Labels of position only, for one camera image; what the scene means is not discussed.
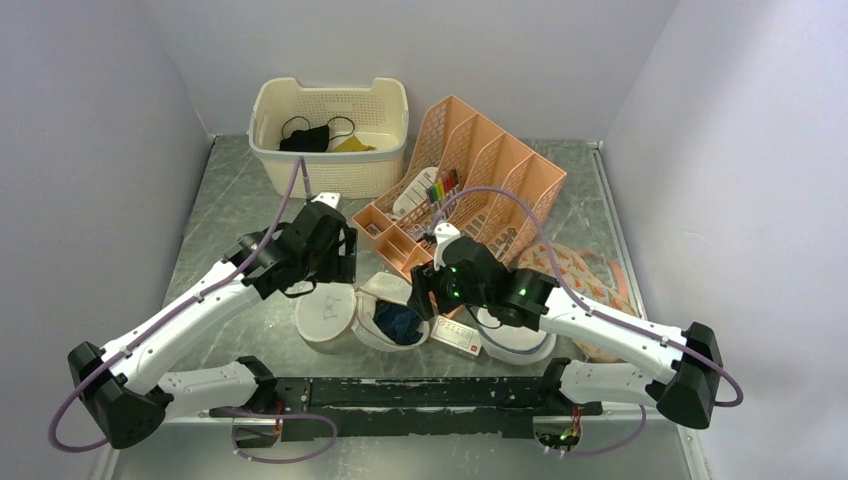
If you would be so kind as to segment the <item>dark blue bra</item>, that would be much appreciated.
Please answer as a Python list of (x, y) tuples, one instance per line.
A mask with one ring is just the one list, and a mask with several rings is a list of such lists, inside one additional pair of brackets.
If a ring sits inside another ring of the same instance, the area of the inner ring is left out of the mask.
[(397, 345), (414, 345), (423, 338), (419, 330), (422, 319), (405, 305), (378, 301), (373, 320), (378, 329)]

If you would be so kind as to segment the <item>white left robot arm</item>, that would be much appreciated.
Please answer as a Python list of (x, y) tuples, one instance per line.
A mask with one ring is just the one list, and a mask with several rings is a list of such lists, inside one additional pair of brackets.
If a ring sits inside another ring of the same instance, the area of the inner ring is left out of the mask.
[(68, 355), (77, 398), (115, 449), (134, 446), (174, 418), (224, 407), (261, 416), (281, 403), (274, 374), (256, 357), (175, 372), (173, 365), (212, 328), (276, 292), (307, 282), (355, 280), (357, 236), (321, 192), (291, 222), (241, 236), (188, 291), (126, 334)]

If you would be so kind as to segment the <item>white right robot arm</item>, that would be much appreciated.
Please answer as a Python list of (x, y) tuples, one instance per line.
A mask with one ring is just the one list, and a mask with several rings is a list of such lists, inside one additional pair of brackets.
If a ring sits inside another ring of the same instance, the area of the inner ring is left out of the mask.
[(598, 366), (552, 361), (539, 389), (550, 413), (565, 413), (574, 404), (631, 403), (703, 430), (720, 405), (723, 363), (716, 335), (704, 324), (681, 329), (625, 314), (542, 272), (510, 269), (464, 236), (441, 239), (436, 259), (413, 267), (410, 276), (407, 305), (424, 320), (476, 307), (504, 326), (569, 337), (618, 358)]

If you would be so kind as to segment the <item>white mesh laundry bag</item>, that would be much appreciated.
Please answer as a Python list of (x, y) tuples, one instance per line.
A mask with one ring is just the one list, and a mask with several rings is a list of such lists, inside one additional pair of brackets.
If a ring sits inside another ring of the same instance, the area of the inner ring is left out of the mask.
[(294, 324), (301, 339), (313, 350), (330, 355), (368, 347), (381, 352), (402, 352), (422, 346), (430, 337), (430, 323), (422, 320), (423, 338), (414, 345), (400, 346), (375, 325), (376, 303), (385, 301), (406, 306), (411, 285), (404, 279), (378, 272), (363, 285), (320, 284), (297, 300)]

